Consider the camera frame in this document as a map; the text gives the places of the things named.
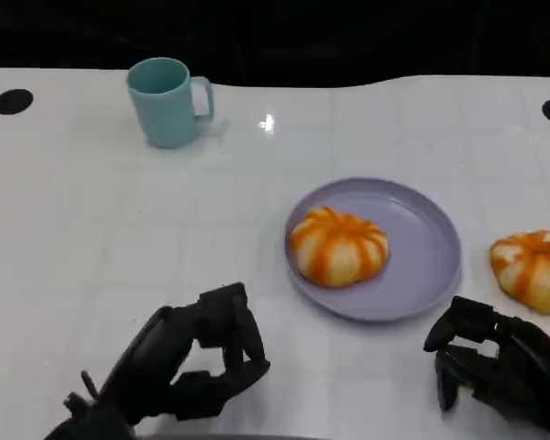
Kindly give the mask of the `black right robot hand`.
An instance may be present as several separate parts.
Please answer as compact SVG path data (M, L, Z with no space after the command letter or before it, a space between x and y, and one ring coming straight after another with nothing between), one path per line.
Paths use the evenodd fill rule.
M435 353L443 413L453 410L465 387L498 413L550 433L550 336L537 325L455 296L423 350Z

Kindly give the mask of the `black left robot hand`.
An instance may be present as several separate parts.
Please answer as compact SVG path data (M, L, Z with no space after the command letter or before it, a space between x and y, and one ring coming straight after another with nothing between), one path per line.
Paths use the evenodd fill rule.
M224 371L180 372L194 344L220 349ZM115 363L97 400L113 404L131 425L161 414L212 418L269 369L245 286L236 282L190 305L159 308Z

